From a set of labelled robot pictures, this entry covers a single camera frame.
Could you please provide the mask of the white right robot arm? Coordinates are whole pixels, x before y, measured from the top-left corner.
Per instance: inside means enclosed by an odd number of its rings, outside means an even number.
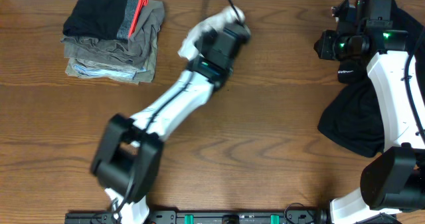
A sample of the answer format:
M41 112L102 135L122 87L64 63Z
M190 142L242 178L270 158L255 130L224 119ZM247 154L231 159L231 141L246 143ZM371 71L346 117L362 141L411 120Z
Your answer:
M325 31L315 49L338 60L345 88L318 130L372 162L359 187L329 204L330 223L390 222L424 208L424 100L404 30Z

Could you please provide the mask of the white t-shirt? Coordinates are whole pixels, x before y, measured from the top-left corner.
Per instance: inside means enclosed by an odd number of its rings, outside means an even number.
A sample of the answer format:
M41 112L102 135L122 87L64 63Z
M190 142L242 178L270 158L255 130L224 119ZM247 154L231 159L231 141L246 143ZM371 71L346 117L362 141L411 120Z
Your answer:
M245 15L239 7L234 10L231 6L225 7L221 12L206 18L195 25L183 40L177 54L181 58L193 60L199 54L195 43L201 39L201 35L205 35L210 31L222 31L224 26L235 21L245 21Z

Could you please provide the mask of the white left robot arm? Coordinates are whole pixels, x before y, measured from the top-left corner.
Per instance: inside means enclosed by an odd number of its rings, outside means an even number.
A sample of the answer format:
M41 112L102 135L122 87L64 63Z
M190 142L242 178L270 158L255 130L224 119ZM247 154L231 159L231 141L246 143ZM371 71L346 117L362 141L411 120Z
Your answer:
M90 166L112 200L110 212L97 217L98 222L147 219L145 197L157 177L165 141L225 85L250 36L248 26L239 21L216 28L197 25L178 52L188 64L176 83L144 110L129 118L116 114L109 120Z

